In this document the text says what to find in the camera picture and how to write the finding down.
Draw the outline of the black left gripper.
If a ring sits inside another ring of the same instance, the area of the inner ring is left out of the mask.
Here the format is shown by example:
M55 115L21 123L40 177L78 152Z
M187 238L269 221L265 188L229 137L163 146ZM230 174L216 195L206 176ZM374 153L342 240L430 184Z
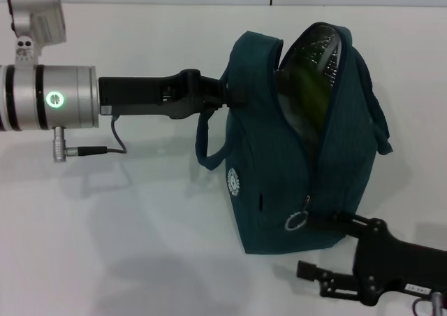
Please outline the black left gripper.
M230 88L223 79L203 76L198 69L184 69L165 77L100 77L98 96L102 115L164 115L182 120L193 114L227 105L247 104L242 88Z

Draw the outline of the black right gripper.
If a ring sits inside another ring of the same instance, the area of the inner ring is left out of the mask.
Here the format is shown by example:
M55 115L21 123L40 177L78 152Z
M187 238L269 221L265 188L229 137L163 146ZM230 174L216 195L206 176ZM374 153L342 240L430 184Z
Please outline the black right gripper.
M402 241L385 221L345 212L330 216L311 213L307 226L358 239L352 274L337 273L300 260L296 277L318 281L321 297L375 306L388 292L430 300L442 295L446 307L446 251Z

